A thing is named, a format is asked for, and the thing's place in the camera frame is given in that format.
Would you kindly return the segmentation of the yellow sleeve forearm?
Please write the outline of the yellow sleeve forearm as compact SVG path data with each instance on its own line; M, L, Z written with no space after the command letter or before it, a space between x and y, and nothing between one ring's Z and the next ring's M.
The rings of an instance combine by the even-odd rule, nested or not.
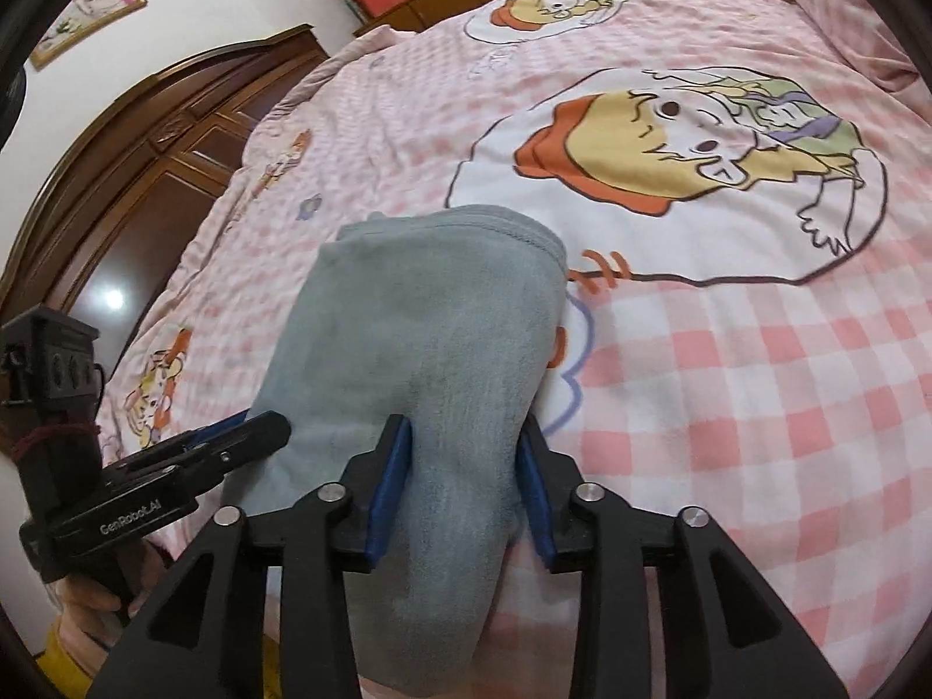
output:
M36 664L46 679L68 699L85 699L91 686L91 677L74 661L60 641L57 628L47 634L44 652Z

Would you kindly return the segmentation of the person's left hand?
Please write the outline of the person's left hand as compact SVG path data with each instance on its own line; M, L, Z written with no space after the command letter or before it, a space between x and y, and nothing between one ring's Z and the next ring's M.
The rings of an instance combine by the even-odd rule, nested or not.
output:
M126 609L129 617L136 614L166 573L167 560L166 552L150 541L135 541L118 551L118 570L133 594L129 604L123 604L109 588L82 574L70 574L54 585L60 604L54 633L65 655L82 672L95 677L122 636L123 625L117 612Z

